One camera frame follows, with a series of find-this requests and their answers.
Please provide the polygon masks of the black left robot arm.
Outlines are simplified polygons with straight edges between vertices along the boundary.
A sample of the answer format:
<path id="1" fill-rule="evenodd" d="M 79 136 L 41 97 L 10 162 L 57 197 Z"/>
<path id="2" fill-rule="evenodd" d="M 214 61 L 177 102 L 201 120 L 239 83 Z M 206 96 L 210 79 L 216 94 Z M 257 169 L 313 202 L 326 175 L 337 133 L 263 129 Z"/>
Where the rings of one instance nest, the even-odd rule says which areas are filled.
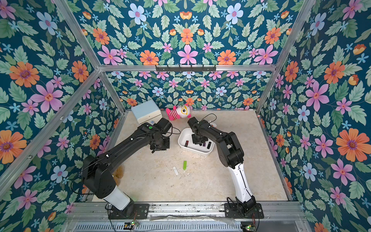
<path id="1" fill-rule="evenodd" d="M 97 157 L 88 156 L 83 161 L 83 184 L 95 196 L 110 203 L 113 209 L 130 216 L 134 212 L 134 201 L 119 189 L 113 173 L 131 155 L 147 145 L 152 152 L 169 149 L 170 137 L 165 134 L 171 127 L 167 119 L 160 119 L 154 125 L 144 123 L 112 149 Z"/>

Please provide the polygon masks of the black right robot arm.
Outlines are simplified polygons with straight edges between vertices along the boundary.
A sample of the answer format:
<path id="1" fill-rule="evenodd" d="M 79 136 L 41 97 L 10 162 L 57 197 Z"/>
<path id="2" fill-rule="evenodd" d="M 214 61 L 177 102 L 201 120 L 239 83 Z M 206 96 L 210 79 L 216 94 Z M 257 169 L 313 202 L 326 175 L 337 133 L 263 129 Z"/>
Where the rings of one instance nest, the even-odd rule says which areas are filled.
<path id="1" fill-rule="evenodd" d="M 202 144 L 206 139 L 215 143 L 221 163 L 228 168 L 236 192 L 236 207 L 240 214 L 249 213 L 256 206 L 256 199 L 249 188 L 244 172 L 244 151 L 234 132 L 224 132 L 206 120 L 192 117 L 188 120 L 194 144 Z"/>

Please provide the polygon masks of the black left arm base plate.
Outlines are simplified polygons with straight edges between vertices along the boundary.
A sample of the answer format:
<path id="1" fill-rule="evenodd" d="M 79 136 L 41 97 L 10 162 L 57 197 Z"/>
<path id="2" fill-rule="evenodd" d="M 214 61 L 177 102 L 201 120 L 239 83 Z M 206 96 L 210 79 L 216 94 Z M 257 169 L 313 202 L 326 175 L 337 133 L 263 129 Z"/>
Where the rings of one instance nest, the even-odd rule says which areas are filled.
<path id="1" fill-rule="evenodd" d="M 119 210 L 114 206 L 108 208 L 109 219 L 147 219 L 149 204 L 130 203 L 125 209 Z"/>

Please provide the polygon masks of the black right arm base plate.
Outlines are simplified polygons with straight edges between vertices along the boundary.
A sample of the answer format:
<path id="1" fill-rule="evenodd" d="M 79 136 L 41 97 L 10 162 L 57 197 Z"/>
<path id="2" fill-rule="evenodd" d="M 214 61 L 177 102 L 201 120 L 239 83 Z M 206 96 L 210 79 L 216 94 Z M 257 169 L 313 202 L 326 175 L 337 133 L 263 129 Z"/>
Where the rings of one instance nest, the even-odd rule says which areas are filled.
<path id="1" fill-rule="evenodd" d="M 231 202 L 224 204 L 224 212 L 226 218 L 233 219 L 264 219 L 264 212 L 262 205 L 257 203 L 254 204 L 251 208 L 245 210 L 238 208 L 236 204 Z"/>

